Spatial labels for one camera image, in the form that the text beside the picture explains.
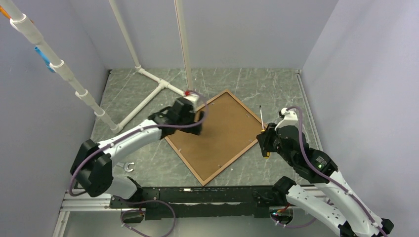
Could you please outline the yellow black screwdriver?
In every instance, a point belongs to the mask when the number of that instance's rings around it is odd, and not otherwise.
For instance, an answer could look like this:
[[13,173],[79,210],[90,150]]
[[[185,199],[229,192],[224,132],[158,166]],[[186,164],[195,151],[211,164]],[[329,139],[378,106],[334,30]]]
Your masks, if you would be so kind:
[[[264,122],[263,122],[263,112],[262,112],[262,106],[259,106],[259,112],[260,112],[260,119],[261,119],[261,133],[263,133],[265,131],[265,127],[264,127]],[[267,152],[265,149],[261,149],[262,150],[262,156],[265,159],[268,159],[270,157],[270,153]]]

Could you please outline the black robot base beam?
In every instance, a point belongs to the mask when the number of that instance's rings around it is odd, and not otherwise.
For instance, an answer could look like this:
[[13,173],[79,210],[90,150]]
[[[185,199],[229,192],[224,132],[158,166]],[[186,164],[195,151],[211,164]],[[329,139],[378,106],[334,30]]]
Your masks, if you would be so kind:
[[268,218],[271,212],[287,206],[284,196],[271,185],[217,187],[144,187],[133,205],[119,197],[111,198],[111,209],[141,208],[146,220],[177,218],[252,216]]

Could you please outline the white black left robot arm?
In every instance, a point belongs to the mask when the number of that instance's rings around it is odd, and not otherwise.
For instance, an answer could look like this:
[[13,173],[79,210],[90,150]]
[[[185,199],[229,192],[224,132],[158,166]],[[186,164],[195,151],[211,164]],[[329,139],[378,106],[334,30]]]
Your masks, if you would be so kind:
[[151,114],[136,127],[107,140],[83,142],[70,169],[69,194],[75,182],[84,192],[94,198],[102,194],[117,196],[129,207],[138,206],[143,199],[143,188],[131,177],[113,175],[113,168],[124,158],[140,148],[160,141],[176,131],[200,135],[202,123],[206,118],[198,105],[207,102],[202,95],[186,91],[171,106]]

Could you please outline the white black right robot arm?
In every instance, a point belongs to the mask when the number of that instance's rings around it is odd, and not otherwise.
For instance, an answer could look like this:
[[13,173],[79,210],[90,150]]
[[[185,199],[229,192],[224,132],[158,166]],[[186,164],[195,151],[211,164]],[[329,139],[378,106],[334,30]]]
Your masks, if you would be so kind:
[[321,201],[283,176],[272,187],[272,198],[278,205],[289,203],[303,209],[339,237],[386,237],[394,229],[391,220],[377,216],[364,205],[336,163],[325,152],[309,147],[304,133],[296,126],[269,123],[256,138],[264,157],[279,154],[330,200]]

